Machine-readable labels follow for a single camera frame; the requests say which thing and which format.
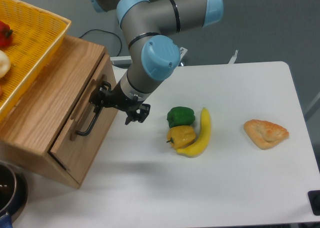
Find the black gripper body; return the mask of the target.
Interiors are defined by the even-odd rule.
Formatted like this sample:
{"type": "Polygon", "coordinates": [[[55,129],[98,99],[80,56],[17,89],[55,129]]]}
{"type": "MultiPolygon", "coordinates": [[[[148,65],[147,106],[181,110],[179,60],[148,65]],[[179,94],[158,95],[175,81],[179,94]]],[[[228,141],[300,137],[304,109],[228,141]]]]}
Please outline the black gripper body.
{"type": "Polygon", "coordinates": [[[115,85],[112,89],[110,83],[107,83],[107,90],[107,103],[110,107],[126,112],[127,115],[137,115],[144,110],[143,101],[139,100],[137,93],[129,91],[127,96],[120,85],[115,85]]]}

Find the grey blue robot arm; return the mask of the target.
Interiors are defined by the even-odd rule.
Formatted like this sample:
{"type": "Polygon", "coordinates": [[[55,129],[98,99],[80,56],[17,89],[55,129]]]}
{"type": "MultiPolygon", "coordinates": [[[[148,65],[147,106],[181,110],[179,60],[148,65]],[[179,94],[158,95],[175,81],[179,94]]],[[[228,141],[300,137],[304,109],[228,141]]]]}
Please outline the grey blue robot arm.
{"type": "Polygon", "coordinates": [[[103,82],[91,96],[97,107],[127,114],[126,123],[144,122],[148,96],[181,61],[171,34],[206,27],[224,13],[223,0],[91,0],[98,12],[115,10],[132,63],[114,88],[103,82]]]}

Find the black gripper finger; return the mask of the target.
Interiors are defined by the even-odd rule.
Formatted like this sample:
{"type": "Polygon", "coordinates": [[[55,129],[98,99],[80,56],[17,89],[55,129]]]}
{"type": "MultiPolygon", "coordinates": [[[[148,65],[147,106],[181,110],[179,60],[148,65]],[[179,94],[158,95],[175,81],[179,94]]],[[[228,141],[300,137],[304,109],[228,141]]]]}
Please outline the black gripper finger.
{"type": "Polygon", "coordinates": [[[107,108],[109,106],[110,94],[111,84],[107,81],[101,81],[89,97],[89,103],[94,106],[94,113],[99,113],[102,108],[107,108]]]}
{"type": "Polygon", "coordinates": [[[131,122],[143,123],[150,113],[150,104],[141,104],[136,110],[126,111],[127,118],[125,120],[125,125],[131,122]]]}

